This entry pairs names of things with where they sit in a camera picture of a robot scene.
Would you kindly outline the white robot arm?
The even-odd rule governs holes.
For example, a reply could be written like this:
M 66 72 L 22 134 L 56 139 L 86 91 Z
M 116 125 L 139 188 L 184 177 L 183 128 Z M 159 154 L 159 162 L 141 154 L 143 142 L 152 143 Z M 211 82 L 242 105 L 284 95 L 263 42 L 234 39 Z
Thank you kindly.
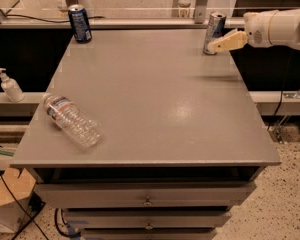
M 231 30 L 207 45 L 209 52 L 237 50 L 246 44 L 254 48 L 287 46 L 300 50 L 300 9 L 247 12 L 244 30 Z

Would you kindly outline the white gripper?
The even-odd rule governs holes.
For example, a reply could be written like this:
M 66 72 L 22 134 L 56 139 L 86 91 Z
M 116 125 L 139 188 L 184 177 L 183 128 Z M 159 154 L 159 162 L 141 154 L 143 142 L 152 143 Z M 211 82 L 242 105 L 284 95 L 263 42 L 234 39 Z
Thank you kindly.
M 247 12 L 243 15 L 244 31 L 233 29 L 226 35 L 211 41 L 207 49 L 211 53 L 231 51 L 243 48 L 247 43 L 255 48 L 273 46 L 270 29 L 277 10 L 264 12 Z

